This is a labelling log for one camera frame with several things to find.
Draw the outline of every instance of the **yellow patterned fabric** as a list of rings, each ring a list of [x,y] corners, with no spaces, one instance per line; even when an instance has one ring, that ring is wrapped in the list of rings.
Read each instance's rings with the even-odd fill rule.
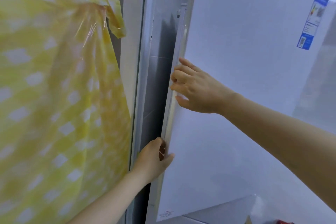
[[[0,0],[0,223],[66,223],[128,171],[118,0]]]

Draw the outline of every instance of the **human hand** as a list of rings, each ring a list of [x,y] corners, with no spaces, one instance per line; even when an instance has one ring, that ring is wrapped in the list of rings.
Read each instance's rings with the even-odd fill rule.
[[[184,95],[176,96],[181,107],[202,113],[220,113],[225,99],[234,93],[215,80],[208,73],[180,58],[181,65],[174,68],[171,75],[173,81],[170,88]]]
[[[164,158],[165,150],[166,142],[161,137],[157,137],[140,152],[132,172],[140,175],[144,185],[158,178],[173,161],[174,154]]]

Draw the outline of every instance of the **product label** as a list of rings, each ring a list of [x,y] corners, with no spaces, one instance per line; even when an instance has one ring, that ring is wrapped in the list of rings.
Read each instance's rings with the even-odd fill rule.
[[[327,4],[328,0],[314,0],[301,37],[297,44],[298,48],[309,50]]]

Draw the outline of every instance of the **white refrigerator panel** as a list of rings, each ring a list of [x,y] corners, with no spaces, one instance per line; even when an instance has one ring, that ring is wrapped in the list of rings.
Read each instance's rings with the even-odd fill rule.
[[[245,97],[291,115],[335,14],[329,2],[310,49],[298,48],[313,2],[194,0],[184,56]],[[291,171],[223,117],[180,108],[172,98],[169,118],[165,139],[176,157],[159,186],[158,221],[251,194],[269,202],[277,218],[335,220]]]

